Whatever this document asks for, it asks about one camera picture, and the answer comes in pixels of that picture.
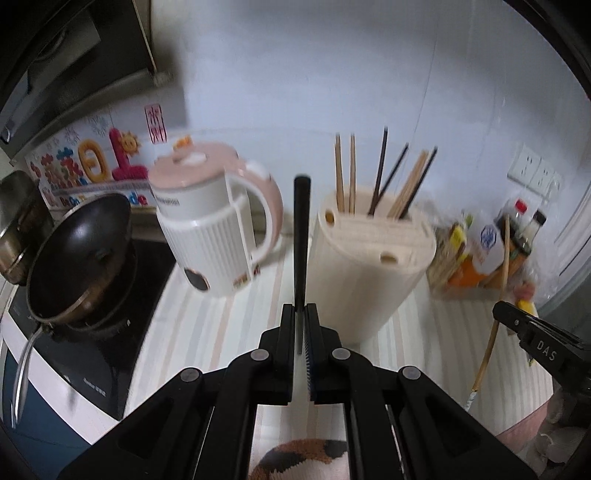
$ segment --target kettle handle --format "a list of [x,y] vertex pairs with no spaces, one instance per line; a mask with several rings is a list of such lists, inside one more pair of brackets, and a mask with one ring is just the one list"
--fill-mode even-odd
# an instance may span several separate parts
[[236,167],[226,168],[230,179],[254,193],[265,209],[267,232],[263,243],[251,252],[251,265],[263,260],[273,249],[283,224],[283,200],[275,180],[266,169],[256,162],[239,162]]

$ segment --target stainless steel pot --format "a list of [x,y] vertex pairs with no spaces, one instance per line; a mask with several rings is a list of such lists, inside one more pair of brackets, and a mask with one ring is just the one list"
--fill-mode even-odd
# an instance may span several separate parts
[[19,230],[35,182],[17,170],[0,181],[0,271],[4,272],[25,250],[28,240]]
[[29,270],[33,265],[39,246],[30,244],[18,256],[16,261],[2,275],[6,280],[14,285],[26,285]]
[[25,283],[32,261],[23,257],[34,257],[53,228],[38,184],[19,170],[0,181],[0,273],[11,283]]

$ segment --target black glass cooktop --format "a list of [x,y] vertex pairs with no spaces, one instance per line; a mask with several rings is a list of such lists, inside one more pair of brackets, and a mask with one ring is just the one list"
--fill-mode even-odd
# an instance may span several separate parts
[[[137,272],[129,296],[108,324],[75,331],[62,326],[41,335],[35,350],[78,393],[96,407],[123,418],[131,375],[152,314],[174,266],[168,244],[133,240]],[[26,337],[36,329],[19,287],[9,313]]]

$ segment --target striped countertop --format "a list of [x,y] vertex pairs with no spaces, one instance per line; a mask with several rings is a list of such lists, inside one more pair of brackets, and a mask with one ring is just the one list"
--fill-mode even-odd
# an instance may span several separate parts
[[[261,275],[225,299],[195,290],[175,267],[146,334],[126,414],[183,368],[224,368],[236,356],[257,348],[261,333],[279,324],[282,305],[294,300],[291,241],[282,238],[261,265]],[[359,352],[383,368],[417,366],[463,405],[486,348],[492,306],[489,301],[432,299],[423,277],[378,335],[359,345]],[[295,362],[293,402],[258,409],[251,465],[289,440],[345,439],[342,407],[310,404],[304,359],[296,355]],[[470,413],[499,434],[551,395],[550,375],[537,364],[529,367],[517,337],[502,328]]]

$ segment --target black wok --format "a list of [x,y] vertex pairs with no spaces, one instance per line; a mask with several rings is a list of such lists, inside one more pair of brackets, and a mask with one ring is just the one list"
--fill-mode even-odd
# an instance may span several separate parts
[[12,396],[12,426],[27,396],[33,344],[51,325],[76,322],[100,306],[119,274],[131,239],[131,207],[113,193],[70,210],[41,245],[27,281],[27,304],[40,325],[18,362]]

